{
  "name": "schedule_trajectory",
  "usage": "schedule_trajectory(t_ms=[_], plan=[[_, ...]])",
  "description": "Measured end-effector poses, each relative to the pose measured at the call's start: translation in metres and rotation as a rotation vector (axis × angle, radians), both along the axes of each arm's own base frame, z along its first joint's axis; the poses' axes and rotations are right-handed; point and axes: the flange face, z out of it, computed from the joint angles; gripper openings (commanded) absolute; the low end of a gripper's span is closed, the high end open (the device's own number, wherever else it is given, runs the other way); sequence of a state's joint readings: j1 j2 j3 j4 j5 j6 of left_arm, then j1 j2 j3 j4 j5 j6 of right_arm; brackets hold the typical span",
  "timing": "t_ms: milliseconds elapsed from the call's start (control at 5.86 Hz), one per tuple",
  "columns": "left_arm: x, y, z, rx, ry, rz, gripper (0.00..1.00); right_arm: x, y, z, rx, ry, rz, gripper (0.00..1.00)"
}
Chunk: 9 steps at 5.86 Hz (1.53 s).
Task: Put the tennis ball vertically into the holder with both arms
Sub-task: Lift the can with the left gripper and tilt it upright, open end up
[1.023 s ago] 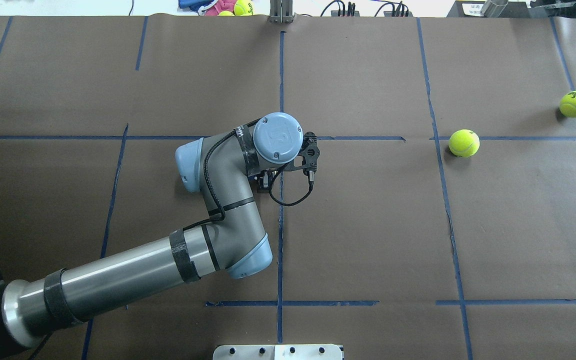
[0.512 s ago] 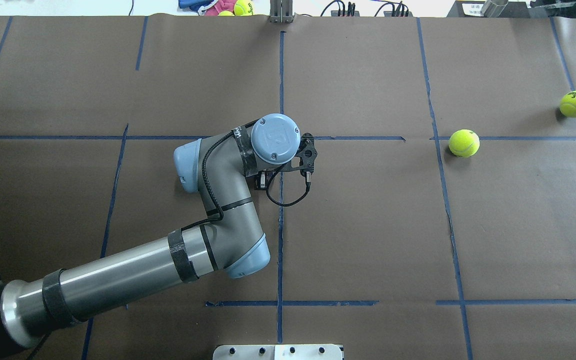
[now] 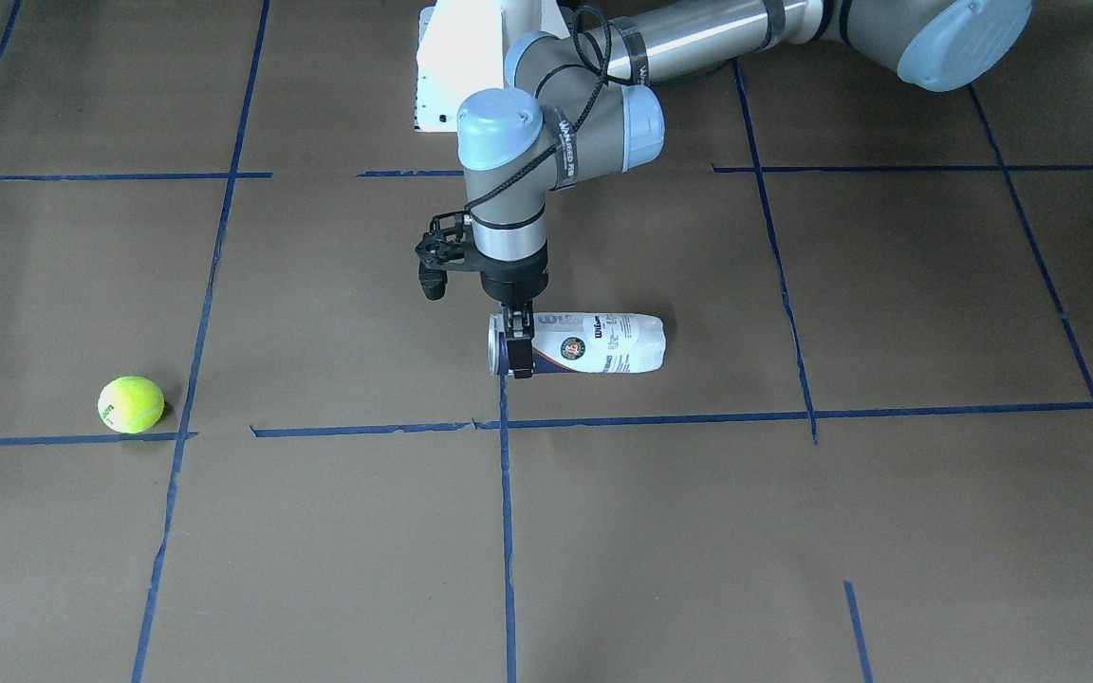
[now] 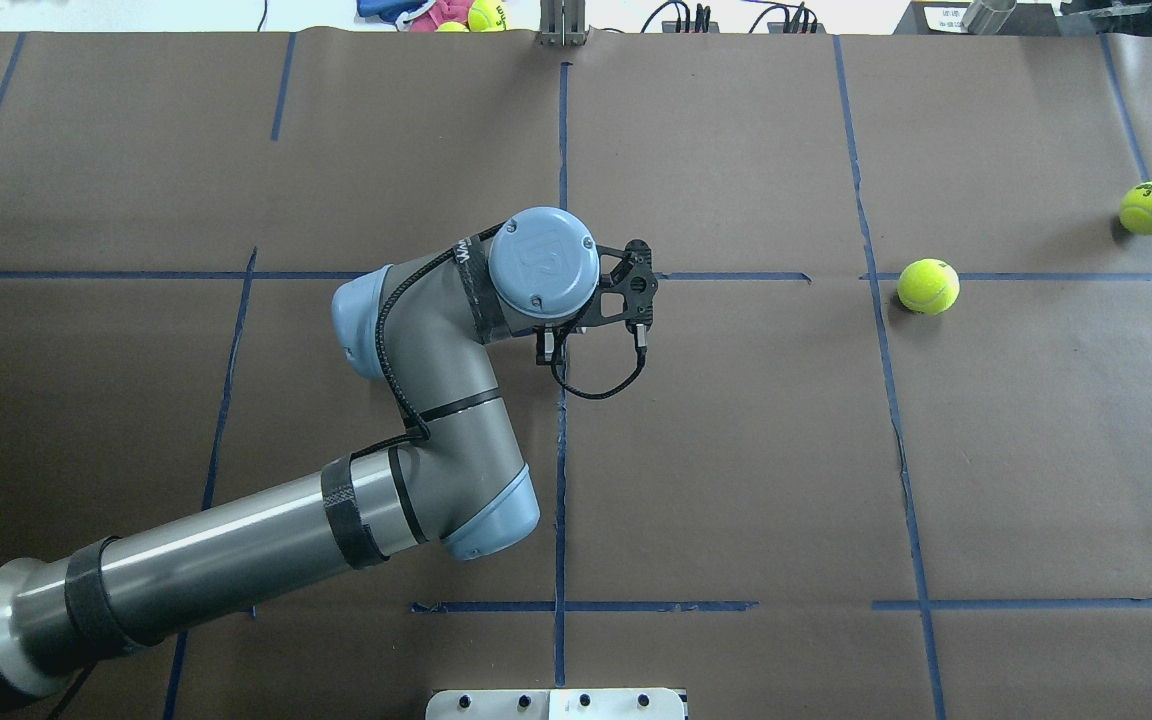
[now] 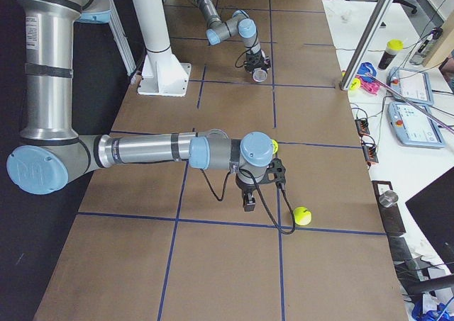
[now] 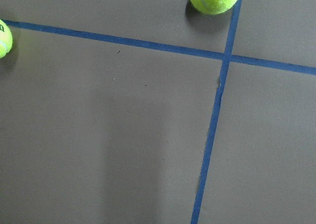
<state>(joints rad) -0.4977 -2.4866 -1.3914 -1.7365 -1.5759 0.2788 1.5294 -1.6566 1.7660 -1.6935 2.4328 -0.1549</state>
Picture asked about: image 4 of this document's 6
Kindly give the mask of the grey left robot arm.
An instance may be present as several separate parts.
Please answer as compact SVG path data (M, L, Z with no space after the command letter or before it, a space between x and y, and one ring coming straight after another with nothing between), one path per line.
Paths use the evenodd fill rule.
M78 670L425 541L458 560L507 548L540 510L486 346L525 325L558 355L600 291L593 233L526 209L429 258L335 291L349 365L387 382L401 435L256 495L67 559L0 564L0 712Z

